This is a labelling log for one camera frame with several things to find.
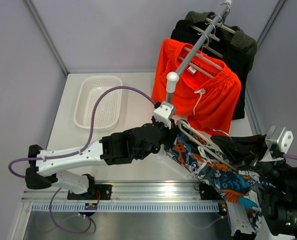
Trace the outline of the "cream hanger of patterned shorts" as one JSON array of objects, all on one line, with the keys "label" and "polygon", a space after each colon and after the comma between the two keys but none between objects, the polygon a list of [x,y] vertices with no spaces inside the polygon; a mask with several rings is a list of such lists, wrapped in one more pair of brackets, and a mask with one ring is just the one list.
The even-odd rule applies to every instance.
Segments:
[{"label": "cream hanger of patterned shorts", "polygon": [[232,169],[235,172],[238,172],[238,170],[230,165],[227,161],[222,159],[219,155],[217,155],[215,152],[212,152],[208,146],[214,147],[216,151],[219,153],[222,153],[222,151],[219,149],[219,147],[215,146],[214,143],[212,143],[209,139],[207,139],[205,136],[203,136],[201,133],[199,133],[197,130],[192,128],[186,121],[183,119],[180,119],[176,122],[179,130],[193,143],[195,143],[197,146],[202,148],[204,151],[208,152],[211,156],[213,156],[218,162],[221,164],[226,165],[230,169]]}]

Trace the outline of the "patterned blue orange shorts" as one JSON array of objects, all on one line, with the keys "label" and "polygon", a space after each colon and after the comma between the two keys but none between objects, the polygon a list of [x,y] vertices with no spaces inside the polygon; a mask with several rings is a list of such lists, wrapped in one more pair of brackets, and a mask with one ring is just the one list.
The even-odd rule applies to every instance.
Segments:
[{"label": "patterned blue orange shorts", "polygon": [[[226,162],[226,155],[219,153],[213,146],[208,148]],[[230,203],[244,206],[249,210],[249,221],[257,233],[262,223],[262,208],[258,199],[259,189],[277,193],[278,189],[269,180],[250,170],[233,171],[218,162],[212,155],[204,151],[180,132],[172,146],[165,146],[166,154],[183,166],[195,178],[212,186],[220,197]]]}]

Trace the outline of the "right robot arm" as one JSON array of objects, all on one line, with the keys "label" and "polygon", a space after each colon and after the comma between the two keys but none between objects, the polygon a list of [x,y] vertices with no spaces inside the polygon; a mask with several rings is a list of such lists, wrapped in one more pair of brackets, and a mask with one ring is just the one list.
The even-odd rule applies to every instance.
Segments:
[{"label": "right robot arm", "polygon": [[219,198],[248,209],[255,231],[265,220],[272,235],[297,239],[297,167],[286,162],[292,141],[292,132],[283,129],[247,137],[214,135],[197,144],[200,174]]}]

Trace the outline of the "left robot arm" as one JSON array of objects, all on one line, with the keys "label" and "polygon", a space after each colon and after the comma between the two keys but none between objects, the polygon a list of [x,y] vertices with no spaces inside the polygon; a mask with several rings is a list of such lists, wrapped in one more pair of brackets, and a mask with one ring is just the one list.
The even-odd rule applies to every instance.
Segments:
[{"label": "left robot arm", "polygon": [[68,200],[96,200],[103,189],[90,174],[78,175],[71,169],[88,166],[125,165],[157,154],[162,146],[172,147],[179,128],[152,121],[140,127],[116,132],[91,143],[84,150],[47,151],[39,145],[29,147],[29,167],[25,183],[30,190],[58,187],[68,190]]}]

